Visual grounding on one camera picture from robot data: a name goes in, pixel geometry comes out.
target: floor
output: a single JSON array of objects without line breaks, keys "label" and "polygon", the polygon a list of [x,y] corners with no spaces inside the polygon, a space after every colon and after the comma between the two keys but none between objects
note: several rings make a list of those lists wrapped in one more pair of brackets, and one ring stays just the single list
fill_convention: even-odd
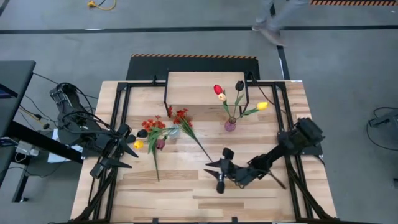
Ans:
[{"label": "floor", "polygon": [[[283,3],[276,1],[277,13]],[[119,0],[112,11],[88,9],[85,4],[80,0],[10,0],[0,16],[0,30],[249,26],[259,0]],[[397,25],[396,11],[396,7],[310,6],[284,25]],[[398,105],[398,30],[295,30],[282,31],[282,36],[290,77],[303,80],[313,118],[325,132],[322,146],[338,217],[396,223],[398,189],[392,180],[398,178],[398,152],[372,145],[365,127],[374,108]],[[276,47],[256,32],[0,35],[0,60],[35,60],[36,73],[73,83],[93,96],[98,95],[103,80],[126,77],[133,53],[254,55],[261,78],[282,79]],[[34,77],[27,95],[56,118],[57,109],[49,97],[52,87]],[[22,105],[36,111],[28,99]],[[28,125],[20,114],[15,120]],[[389,126],[370,129],[370,133],[376,142],[398,148]],[[41,157],[29,170],[47,174],[55,167]],[[20,170],[10,170],[0,189],[1,222],[67,221],[80,167],[69,162],[50,177],[31,177],[24,194],[30,201],[18,204],[10,201]]]}]

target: yellow tulip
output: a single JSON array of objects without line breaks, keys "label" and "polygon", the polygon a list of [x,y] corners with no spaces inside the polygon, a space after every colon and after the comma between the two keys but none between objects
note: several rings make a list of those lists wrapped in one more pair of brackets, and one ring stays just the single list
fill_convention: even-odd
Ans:
[{"label": "yellow tulip", "polygon": [[221,100],[222,102],[225,102],[226,101],[226,95],[224,93],[220,93],[218,95],[218,99]]},{"label": "yellow tulip", "polygon": [[258,110],[265,110],[268,107],[268,102],[260,102],[257,104],[257,109]]},{"label": "yellow tulip", "polygon": [[140,149],[142,147],[144,147],[144,142],[143,141],[141,141],[141,140],[135,141],[135,143],[134,143],[134,148],[135,149]]}]

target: hazard stripe tape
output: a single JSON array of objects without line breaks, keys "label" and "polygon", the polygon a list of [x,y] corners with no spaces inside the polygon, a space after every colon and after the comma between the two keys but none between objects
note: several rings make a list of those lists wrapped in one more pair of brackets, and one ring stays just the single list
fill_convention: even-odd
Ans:
[{"label": "hazard stripe tape", "polygon": [[395,1],[331,1],[311,0],[314,6],[398,6]]},{"label": "hazard stripe tape", "polygon": [[179,57],[179,58],[235,58],[235,59],[256,59],[255,56],[237,55],[185,55],[185,54],[132,54],[131,57]]}]

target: purple vase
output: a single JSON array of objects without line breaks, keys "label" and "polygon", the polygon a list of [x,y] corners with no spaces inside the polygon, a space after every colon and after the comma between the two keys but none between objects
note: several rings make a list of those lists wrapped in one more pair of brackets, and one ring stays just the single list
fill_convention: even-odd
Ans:
[{"label": "purple vase", "polygon": [[230,118],[228,119],[225,124],[224,128],[226,131],[233,131],[236,128],[236,119],[235,118]]}]

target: person's leg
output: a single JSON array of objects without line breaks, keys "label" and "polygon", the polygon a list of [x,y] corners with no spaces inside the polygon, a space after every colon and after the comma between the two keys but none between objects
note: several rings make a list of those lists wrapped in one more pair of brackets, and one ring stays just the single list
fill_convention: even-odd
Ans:
[{"label": "person's leg", "polygon": [[269,9],[271,8],[272,3],[274,3],[274,0],[261,0],[259,12],[256,17],[256,23],[252,26],[252,30],[258,31],[260,28],[264,28],[266,26],[266,20],[271,17]]},{"label": "person's leg", "polygon": [[297,9],[307,5],[309,0],[289,0],[281,11],[277,12],[275,17],[267,20],[264,28],[260,28],[260,32],[273,44],[283,46],[283,41],[280,38],[279,30],[280,23],[286,19],[291,13]]}]

